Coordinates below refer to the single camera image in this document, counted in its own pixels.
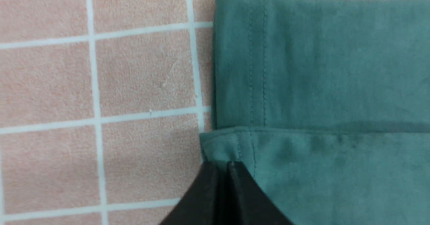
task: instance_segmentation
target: white grout line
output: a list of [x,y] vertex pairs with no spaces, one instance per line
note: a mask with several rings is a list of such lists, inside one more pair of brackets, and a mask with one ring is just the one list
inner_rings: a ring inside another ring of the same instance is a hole
[[196,29],[197,28],[212,28],[214,26],[213,22],[195,22],[192,25],[194,25],[194,27]]
[[26,48],[35,46],[45,46],[54,44],[65,44],[65,43],[77,43],[88,41],[88,36],[75,36],[75,37],[65,37],[65,38],[55,38],[46,40],[30,40],[15,43],[0,43],[0,49],[16,49],[16,48]]
[[[203,107],[203,112],[210,112],[211,111],[210,109],[211,109],[210,106]],[[100,121],[102,124],[109,124],[109,123],[135,121],[135,120],[149,119],[149,118],[161,118],[161,117],[168,117],[168,116],[175,116],[175,115],[184,115],[184,114],[191,114],[191,113],[197,113],[197,112],[198,112],[198,109],[196,107],[187,107],[187,108],[181,108],[181,109],[102,117]],[[7,127],[7,128],[0,128],[0,135],[10,134],[10,133],[25,133],[25,132],[34,132],[34,131],[55,130],[55,129],[71,128],[71,127],[82,127],[82,126],[95,125],[95,124],[96,124],[96,121],[94,118],[92,118],[92,119],[82,119],[82,120],[76,120],[76,121],[53,122],[53,123],[47,123],[47,124],[34,124],[34,125],[26,125],[26,126],[18,126],[18,127]]]
[[94,125],[94,119],[82,119],[75,121],[64,121],[64,122],[53,122],[47,124],[34,124],[34,125],[26,125],[26,126],[18,126],[18,127],[7,127],[0,128],[0,135],[9,134],[9,133],[24,133],[24,132],[34,132],[34,131],[43,131],[43,130],[54,130],[54,129],[62,129],[62,128],[70,128],[70,127],[81,127],[87,125]]
[[196,106],[197,106],[197,120],[199,125],[199,132],[203,133],[205,130],[205,122],[203,119],[203,102],[202,102],[202,91],[200,86],[200,73],[199,73],[199,61],[197,54],[197,40],[196,40],[196,26],[194,23],[194,9],[192,8],[192,0],[187,1],[187,15],[189,22],[189,47],[191,50],[191,62],[192,62],[192,76],[194,79],[194,90],[196,95]]
[[126,203],[126,204],[112,204],[108,205],[108,211],[119,211],[119,210],[135,210],[144,208],[154,208],[154,207],[168,207],[175,206],[178,204],[180,198],[174,199],[161,199],[154,201],[136,202],[136,203]]
[[28,219],[38,219],[38,218],[49,218],[49,217],[97,213],[100,211],[101,211],[100,206],[77,207],[77,208],[69,208],[69,209],[43,211],[43,212],[7,214],[4,216],[4,220],[6,222],[10,222],[10,221],[18,221],[18,220],[28,220]]
[[128,203],[128,204],[110,204],[110,205],[107,205],[105,208],[102,208],[102,206],[92,206],[92,207],[77,207],[77,208],[59,209],[59,210],[42,211],[42,212],[7,214],[4,216],[4,221],[10,222],[10,221],[19,221],[19,220],[28,220],[28,219],[99,213],[99,212],[102,212],[103,209],[106,209],[107,211],[120,211],[120,210],[135,210],[135,209],[146,209],[146,208],[155,208],[155,207],[167,207],[167,206],[174,206],[178,204],[179,200],[180,198],[162,199],[162,200],[135,202],[135,203]]
[[108,211],[106,209],[106,179],[104,177],[103,164],[103,137],[101,131],[101,111],[100,111],[100,93],[98,90],[98,75],[97,75],[97,57],[95,53],[95,37],[94,37],[94,12],[92,0],[86,0],[86,11],[88,16],[88,34],[89,34],[89,61],[91,63],[91,87],[92,101],[94,106],[95,120],[95,143],[97,147],[97,173],[98,173],[98,188],[100,191],[100,208],[101,208],[101,224],[109,225]]
[[[94,34],[96,40],[104,40],[110,38],[119,38],[125,36],[132,36],[138,34],[147,34],[147,33],[155,33],[162,31],[174,31],[181,29],[188,29],[190,23],[178,23],[164,26],[150,26],[139,29],[130,29],[124,31],[117,32],[106,32],[101,34]],[[198,22],[193,23],[195,28],[211,28],[213,26],[212,22]],[[88,35],[82,36],[73,36],[73,37],[64,37],[64,38],[55,38],[55,39],[45,39],[45,40],[29,40],[23,42],[14,42],[14,43],[0,43],[0,49],[17,49],[17,48],[26,48],[26,47],[36,47],[36,46],[47,46],[47,45],[55,45],[55,44],[66,44],[66,43],[78,43],[78,42],[86,42],[89,41]]]
[[97,34],[95,36],[95,39],[104,40],[104,39],[120,38],[120,37],[132,36],[132,35],[138,35],[138,34],[173,31],[173,30],[180,30],[180,29],[187,29],[187,28],[188,28],[187,23],[164,25],[164,26],[153,26],[153,27],[146,27],[146,28],[140,28],[140,29],[130,29],[130,30],[124,30],[124,31]]
[[147,113],[105,117],[105,118],[101,118],[101,123],[110,124],[110,123],[135,121],[135,120],[142,120],[142,119],[149,119],[149,118],[178,116],[178,115],[191,114],[191,113],[196,113],[195,107],[187,107],[187,108],[173,109],[173,110],[166,110],[166,111],[159,111],[159,112],[147,112]]

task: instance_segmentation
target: pink grid mat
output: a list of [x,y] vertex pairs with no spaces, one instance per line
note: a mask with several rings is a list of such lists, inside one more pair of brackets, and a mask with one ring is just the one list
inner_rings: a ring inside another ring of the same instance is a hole
[[0,3],[0,223],[156,224],[210,130],[213,0]]

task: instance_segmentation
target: green fabric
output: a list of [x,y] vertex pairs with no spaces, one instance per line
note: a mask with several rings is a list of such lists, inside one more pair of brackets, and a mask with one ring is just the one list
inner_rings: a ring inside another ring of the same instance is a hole
[[296,225],[430,224],[430,0],[215,0],[214,132]]

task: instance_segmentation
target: stitching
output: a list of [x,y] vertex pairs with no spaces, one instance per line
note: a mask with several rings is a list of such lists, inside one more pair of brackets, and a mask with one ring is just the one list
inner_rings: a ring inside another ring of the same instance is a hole
[[266,49],[267,49],[267,8],[266,0],[263,0],[264,8],[264,18],[263,18],[263,127],[267,126],[267,116],[266,116]]
[[241,153],[241,146],[240,146],[240,142],[239,142],[238,133],[236,133],[235,136],[236,136],[236,149],[238,150],[239,161],[242,161],[242,153]]
[[[249,108],[249,120],[251,126],[254,125],[254,118],[252,116],[252,6],[249,4],[249,99],[250,99],[250,108]],[[254,147],[254,138],[252,136],[252,132],[249,132],[249,139],[251,141],[252,149],[254,150],[254,174],[255,177],[255,147]]]
[[257,160],[255,159],[255,145],[254,145],[254,138],[252,136],[251,128],[249,128],[249,136],[251,138],[251,146],[252,146],[252,158],[254,159],[254,172],[252,177],[255,179],[255,167],[257,167]]
[[251,126],[254,124],[252,117],[252,6],[249,5],[249,103],[250,103],[250,115],[249,122]]
[[[228,136],[231,134],[235,134],[235,133],[246,133],[249,132],[250,130],[235,130],[232,131],[230,133],[223,133],[223,134],[219,134],[216,136],[211,137],[210,139],[207,139],[204,141],[203,145],[206,142],[210,142],[216,138],[219,137],[224,137],[224,136]],[[412,133],[408,133],[408,132],[348,132],[348,131],[330,131],[330,130],[289,130],[289,129],[285,129],[285,130],[252,130],[252,132],[254,133],[286,133],[286,134],[309,134],[309,135],[371,135],[371,134],[428,134],[430,135],[430,133],[428,132],[422,132],[422,133],[417,133],[417,132],[412,132]]]

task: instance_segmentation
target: green garment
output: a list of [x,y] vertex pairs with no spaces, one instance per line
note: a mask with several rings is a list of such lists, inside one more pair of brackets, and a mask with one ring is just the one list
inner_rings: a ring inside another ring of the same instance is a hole
[[214,131],[296,225],[430,224],[430,0],[215,0]]

